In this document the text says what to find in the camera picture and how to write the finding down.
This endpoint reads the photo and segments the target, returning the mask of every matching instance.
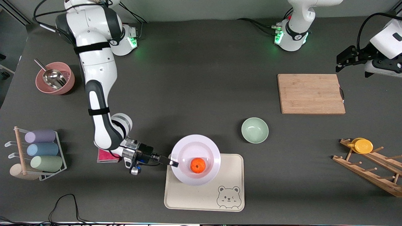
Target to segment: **white plate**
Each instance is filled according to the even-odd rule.
[[[202,173],[194,173],[190,169],[194,158],[202,158],[206,168]],[[178,167],[173,167],[173,173],[181,182],[200,186],[212,181],[219,172],[221,155],[216,144],[206,136],[193,134],[183,137],[174,146],[171,160],[178,162]]]

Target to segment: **black table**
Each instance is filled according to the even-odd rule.
[[[402,225],[402,199],[331,160],[346,155],[340,138],[365,137],[385,146],[384,155],[401,154],[401,79],[364,78],[363,65],[348,67],[338,73],[345,115],[283,115],[280,110],[277,74],[334,74],[336,55],[355,44],[363,20],[318,18],[297,52],[281,50],[273,37],[246,21],[150,23],[144,25],[139,48],[115,58],[118,79],[109,106],[112,113],[132,118],[131,137],[168,155],[183,136],[203,134],[221,153],[243,156],[246,205],[239,213],[167,209],[166,166],[144,167],[135,177],[123,163],[97,164],[78,59],[56,34],[29,27],[0,110],[0,143],[15,140],[15,125],[53,128],[60,133],[68,170],[46,181],[17,179],[8,171],[19,161],[7,159],[17,149],[4,148],[0,214],[14,221],[43,221],[58,197],[74,193],[81,216],[98,222]],[[363,43],[386,21],[372,20]],[[73,92],[39,92],[34,58],[69,64],[77,78]],[[240,125],[248,117],[268,123],[265,142],[243,140]],[[362,161],[363,167],[373,166]],[[75,220],[72,199],[59,203],[53,219]]]

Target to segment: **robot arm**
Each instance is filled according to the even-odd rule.
[[[288,0],[293,7],[293,14],[290,19],[273,26],[277,29],[275,44],[286,51],[296,51],[306,42],[308,29],[313,23],[316,12],[313,7],[335,6],[343,0]]]
[[[150,159],[177,167],[177,162],[153,153],[153,147],[128,137],[133,127],[130,117],[123,113],[110,115],[107,100],[117,79],[113,54],[125,55],[137,47],[136,32],[128,25],[122,25],[111,8],[97,3],[98,0],[66,0],[65,8],[71,9],[56,19],[58,29],[75,41],[74,50],[85,76],[88,112],[94,125],[94,144],[121,156],[133,175],[140,173],[140,165],[147,164]],[[113,5],[118,3],[119,0],[113,1]]]
[[[369,16],[364,24],[375,15],[389,16],[385,13],[375,13]],[[392,19],[374,37],[366,47],[359,49],[349,46],[336,57],[336,72],[344,67],[365,64],[365,77],[382,74],[402,78],[402,23]]]

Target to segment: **wooden cutting board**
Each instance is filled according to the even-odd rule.
[[[345,114],[336,74],[278,74],[282,114]]]

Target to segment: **metal rack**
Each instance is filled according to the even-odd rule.
[[[347,147],[347,144],[350,144],[350,139],[341,139],[340,143]],[[386,168],[387,170],[393,172],[394,176],[380,177],[373,173],[373,171],[377,170],[377,167],[370,169],[363,169],[359,167],[362,162],[349,162],[349,158],[353,153],[353,150],[350,149],[348,155],[345,159],[342,156],[334,156],[332,159],[346,167],[347,169],[353,171],[359,176],[365,178],[376,186],[382,188],[388,193],[392,194],[395,197],[402,197],[402,185],[398,185],[398,178],[402,176],[402,171],[396,167],[402,167],[402,163],[396,161],[396,158],[402,158],[402,155],[397,155],[393,157],[386,157],[384,155],[378,154],[377,152],[384,149],[384,147],[379,147],[368,154],[362,154],[364,157],[370,159],[376,164]]]
[[[20,161],[21,161],[21,165],[23,166],[23,169],[24,169],[24,168],[25,168],[25,160],[29,160],[29,161],[30,161],[31,159],[29,159],[29,158],[24,158],[24,154],[22,153],[22,147],[27,147],[29,144],[28,144],[28,143],[21,142],[21,139],[19,138],[19,135],[17,135],[17,134],[18,134],[19,132],[22,132],[22,133],[25,133],[25,134],[26,134],[26,133],[28,133],[28,132],[30,132],[30,131],[29,131],[29,130],[25,130],[25,129],[20,129],[20,128],[18,128],[17,126],[14,127],[14,131],[15,131],[15,133],[16,133],[17,141],[16,141],[16,142],[15,142],[15,141],[9,141],[9,142],[7,142],[6,144],[4,144],[4,146],[5,146],[5,147],[18,146],[18,143],[20,143],[20,144],[19,144],[20,146],[18,147],[18,153],[16,153],[16,152],[11,153],[10,155],[8,155],[8,158],[9,158],[9,159],[12,159],[12,158],[15,158],[15,157],[19,157],[19,158],[20,158]],[[53,177],[54,175],[56,175],[56,174],[58,174],[58,173],[60,173],[60,172],[62,172],[62,171],[64,171],[64,170],[67,169],[66,160],[64,159],[63,150],[62,150],[62,147],[61,147],[61,145],[60,145],[59,134],[58,134],[56,131],[54,131],[54,132],[55,132],[55,134],[56,134],[57,145],[59,146],[59,153],[58,153],[57,155],[60,156],[60,157],[62,158],[62,160],[63,160],[63,164],[62,164],[61,168],[60,168],[58,171],[54,172],[54,173],[34,172],[34,171],[27,171],[27,170],[24,170],[24,171],[23,171],[23,174],[24,174],[24,175],[26,175],[26,174],[40,175],[39,180],[40,180],[40,181],[44,181],[44,180],[46,180],[46,179],[48,179],[48,178],[50,178],[50,177]]]

